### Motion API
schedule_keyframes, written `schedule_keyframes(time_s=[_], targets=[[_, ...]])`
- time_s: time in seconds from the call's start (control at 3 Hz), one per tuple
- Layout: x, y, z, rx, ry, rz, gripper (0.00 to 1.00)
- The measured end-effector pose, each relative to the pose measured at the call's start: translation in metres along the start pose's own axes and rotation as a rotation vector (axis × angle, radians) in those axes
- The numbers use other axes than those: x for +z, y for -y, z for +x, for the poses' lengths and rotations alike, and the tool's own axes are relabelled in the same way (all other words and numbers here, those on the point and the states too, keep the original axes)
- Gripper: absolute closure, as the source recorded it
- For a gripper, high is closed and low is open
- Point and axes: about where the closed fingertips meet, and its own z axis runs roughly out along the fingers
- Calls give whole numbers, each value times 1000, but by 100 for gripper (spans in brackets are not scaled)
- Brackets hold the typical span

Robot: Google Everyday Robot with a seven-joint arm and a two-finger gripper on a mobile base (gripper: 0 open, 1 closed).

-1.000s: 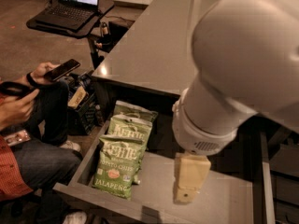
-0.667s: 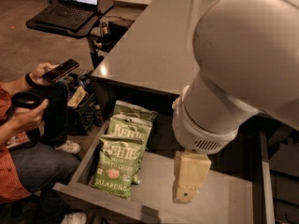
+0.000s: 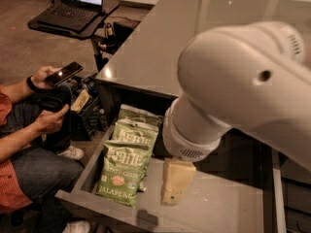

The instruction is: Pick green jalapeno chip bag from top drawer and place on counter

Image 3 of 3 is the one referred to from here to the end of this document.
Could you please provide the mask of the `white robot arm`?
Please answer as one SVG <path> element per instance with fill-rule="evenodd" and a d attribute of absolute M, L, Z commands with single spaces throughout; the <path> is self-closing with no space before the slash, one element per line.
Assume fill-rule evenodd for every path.
<path fill-rule="evenodd" d="M 299 32 L 281 21 L 196 35 L 178 59 L 181 95 L 165 113 L 168 152 L 206 158 L 237 128 L 304 168 L 311 164 L 311 73 Z"/>

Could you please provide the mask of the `person's left forearm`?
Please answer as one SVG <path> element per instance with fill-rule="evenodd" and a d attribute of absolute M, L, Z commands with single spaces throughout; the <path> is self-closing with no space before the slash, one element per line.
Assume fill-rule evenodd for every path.
<path fill-rule="evenodd" d="M 7 95 L 13 104 L 18 103 L 34 93 L 28 86 L 26 80 L 19 83 L 4 85 L 1 92 Z"/>

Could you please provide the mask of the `person's right forearm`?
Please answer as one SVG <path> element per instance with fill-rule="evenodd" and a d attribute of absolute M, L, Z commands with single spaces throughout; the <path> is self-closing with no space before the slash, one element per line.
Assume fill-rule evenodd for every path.
<path fill-rule="evenodd" d="M 0 139 L 0 163 L 9 159 L 12 155 L 22 150 L 34 139 L 39 137 L 43 128 L 37 123 L 31 123 L 29 126 L 18 130 L 8 136 Z"/>

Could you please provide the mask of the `person's right hand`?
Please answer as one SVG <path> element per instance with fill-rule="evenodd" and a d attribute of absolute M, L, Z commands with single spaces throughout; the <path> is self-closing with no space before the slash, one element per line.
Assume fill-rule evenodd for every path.
<path fill-rule="evenodd" d="M 65 105 L 58 112 L 49 112 L 43 110 L 36 120 L 32 123 L 33 128 L 38 133 L 54 133 L 60 130 L 62 122 L 65 118 L 66 113 L 69 111 L 69 106 Z"/>

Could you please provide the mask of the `person's left hand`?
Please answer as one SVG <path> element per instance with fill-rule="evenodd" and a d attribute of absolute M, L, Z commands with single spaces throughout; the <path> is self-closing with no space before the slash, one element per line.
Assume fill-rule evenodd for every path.
<path fill-rule="evenodd" d="M 57 71 L 59 71 L 59 68 L 54 68 L 52 66 L 43 66 L 31 76 L 30 80 L 37 88 L 50 89 L 51 86 L 46 83 L 46 77 L 52 75 L 53 73 L 56 73 Z"/>

